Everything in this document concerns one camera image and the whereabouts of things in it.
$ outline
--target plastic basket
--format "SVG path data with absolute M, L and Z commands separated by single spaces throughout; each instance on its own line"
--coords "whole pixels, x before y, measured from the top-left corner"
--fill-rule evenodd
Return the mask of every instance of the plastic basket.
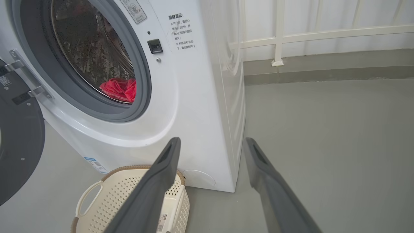
M 103 232 L 150 167 L 150 165 L 120 167 L 91 185 L 82 194 L 76 206 L 71 233 Z M 173 186 L 164 195 L 156 232 L 185 233 L 190 202 L 184 184 L 183 175 L 177 171 Z M 101 186 L 98 194 L 85 213 L 80 213 L 80 207 L 86 196 L 97 186 Z

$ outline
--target white railing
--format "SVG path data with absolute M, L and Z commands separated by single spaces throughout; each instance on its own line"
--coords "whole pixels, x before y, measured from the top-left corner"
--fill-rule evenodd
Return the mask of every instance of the white railing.
M 361 14 L 361 4 L 363 0 L 358 0 L 354 19 L 352 21 L 352 29 L 340 29 L 332 31 L 320 31 L 320 18 L 322 15 L 322 5 L 324 0 L 319 0 L 318 11 L 316 13 L 315 32 L 284 35 L 284 2 L 285 0 L 274 0 L 276 4 L 276 35 L 270 38 L 261 38 L 255 40 L 246 41 L 246 10 L 245 0 L 241 0 L 242 11 L 242 23 L 244 26 L 243 42 L 241 48 L 251 48 L 266 45 L 275 45 L 274 60 L 272 66 L 282 66 L 282 44 L 293 43 L 300 41 L 312 41 L 323 39 L 334 39 L 342 37 L 354 37 L 354 36 L 373 36 L 383 34 L 398 34 L 398 33 L 411 33 L 414 32 L 414 24 L 396 26 L 401 9 L 403 8 L 406 0 L 399 0 L 397 9 L 395 10 L 394 17 L 390 26 L 369 27 L 369 28 L 357 28 L 359 17 Z

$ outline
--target floor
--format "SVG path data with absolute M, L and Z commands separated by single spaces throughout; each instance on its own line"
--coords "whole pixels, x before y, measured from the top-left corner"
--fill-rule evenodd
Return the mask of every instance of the floor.
M 411 232 L 413 90 L 414 80 L 247 86 L 245 136 L 258 142 L 323 232 Z M 46 128 L 37 169 L 0 207 L 2 232 L 68 232 L 78 198 L 102 177 Z M 267 232 L 244 157 L 234 194 L 187 192 L 187 233 Z

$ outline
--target sticker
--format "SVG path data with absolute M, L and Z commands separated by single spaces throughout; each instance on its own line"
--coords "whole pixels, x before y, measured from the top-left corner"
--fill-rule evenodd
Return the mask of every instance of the sticker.
M 127 9 L 136 24 L 139 24 L 147 18 L 137 0 L 121 0 L 124 7 Z
M 105 169 L 98 161 L 94 158 L 84 157 L 98 172 L 102 174 L 108 174 L 108 170 Z
M 170 29 L 176 50 L 195 49 L 191 21 L 183 13 L 169 15 Z
M 3 86 L 7 86 L 10 85 L 12 82 L 10 82 L 10 80 L 6 77 L 0 77 L 0 83 L 3 84 Z
M 168 214 L 166 213 L 161 213 L 159 215 L 158 226 L 156 228 L 157 232 L 162 232 L 162 229 L 164 228 L 166 220 L 167 220 L 167 215 Z

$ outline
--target laundry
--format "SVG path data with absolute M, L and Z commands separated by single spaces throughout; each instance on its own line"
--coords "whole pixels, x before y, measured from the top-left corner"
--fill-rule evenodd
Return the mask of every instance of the laundry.
M 125 102 L 134 102 L 137 92 L 137 82 L 134 78 L 111 78 L 99 86 L 107 96 Z

